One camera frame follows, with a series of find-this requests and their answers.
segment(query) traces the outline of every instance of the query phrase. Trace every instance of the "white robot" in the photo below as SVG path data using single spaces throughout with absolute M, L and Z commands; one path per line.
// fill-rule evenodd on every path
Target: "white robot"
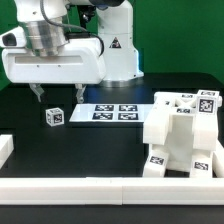
M 82 103 L 86 84 L 120 87 L 143 76 L 133 46 L 133 9 L 127 0 L 15 3 L 19 27 L 0 36 L 4 69 L 11 82 L 29 83 L 39 101 L 43 83 L 75 84 Z M 64 23 L 73 5 L 79 7 L 80 27 Z M 85 29 L 95 10 L 98 35 Z
M 155 94 L 144 123 L 143 142 L 149 156 L 143 177 L 163 177 L 165 170 L 189 172 L 190 177 L 224 177 L 224 149 L 218 141 L 218 91 L 197 94 Z

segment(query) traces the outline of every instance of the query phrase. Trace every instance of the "white stacked blocks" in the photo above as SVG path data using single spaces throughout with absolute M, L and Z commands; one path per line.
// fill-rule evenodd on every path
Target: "white stacked blocks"
M 161 177 L 165 169 L 170 169 L 189 172 L 190 177 L 211 178 L 218 142 L 217 109 L 221 105 L 217 91 L 156 93 L 155 104 L 144 123 L 143 142 L 150 149 L 143 177 Z M 167 162 L 158 172 L 150 158 L 161 153 Z
M 217 177 L 224 177 L 224 149 L 218 140 L 216 151 L 213 153 L 212 167 Z
M 60 108 L 46 110 L 46 121 L 51 127 L 64 124 L 64 111 Z

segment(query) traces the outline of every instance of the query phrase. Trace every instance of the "white plastic part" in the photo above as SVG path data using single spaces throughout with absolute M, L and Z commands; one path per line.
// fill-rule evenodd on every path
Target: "white plastic part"
M 169 154 L 164 147 L 150 145 L 149 156 L 143 170 L 143 177 L 164 177 Z
M 106 74 L 98 39 L 70 40 L 57 57 L 36 57 L 28 49 L 4 49 L 3 64 L 14 83 L 98 84 Z
M 98 34 L 104 40 L 107 75 L 104 81 L 142 77 L 139 54 L 133 46 L 133 8 L 125 0 L 119 7 L 97 10 Z
M 216 91 L 156 93 L 155 104 L 144 123 L 143 142 L 150 144 L 150 149 L 158 144 L 164 146 L 169 155 L 167 169 L 191 172 L 191 177 L 212 177 L 210 152 L 216 150 L 217 108 L 221 103 Z M 208 171 L 194 169 L 195 162 L 209 165 Z
M 44 20 L 40 11 L 40 0 L 14 0 L 17 7 L 19 22 L 33 22 Z M 67 14 L 63 0 L 45 0 L 45 12 L 49 19 L 55 19 Z
M 216 150 L 213 153 L 212 165 L 216 176 L 224 178 L 224 148 L 219 141 L 217 141 Z
M 169 105 L 166 106 L 166 101 L 163 105 L 155 103 L 144 122 L 143 143 L 165 144 L 169 131 L 169 108 Z
M 3 37 L 8 35 L 8 34 L 13 34 L 16 38 L 16 42 L 17 42 L 17 45 L 16 46 L 5 46 L 5 44 L 3 43 Z M 26 46 L 26 37 L 25 37 L 25 33 L 24 33 L 24 30 L 23 28 L 21 27 L 17 27 L 15 29 L 12 29 L 2 35 L 0 35 L 0 47 L 2 48 L 18 48 L 18 47 L 25 47 Z
M 1 178 L 1 205 L 224 205 L 224 179 Z
M 218 121 L 216 114 L 197 114 L 194 119 L 193 148 L 214 151 L 218 138 Z
M 224 179 L 125 179 L 123 204 L 223 205 Z
M 191 161 L 190 177 L 193 178 L 212 178 L 212 156 L 213 153 L 198 150 L 194 152 Z
M 12 135 L 0 135 L 0 169 L 14 149 Z
M 46 122 L 51 127 L 64 124 L 64 111 L 58 107 L 46 110 Z

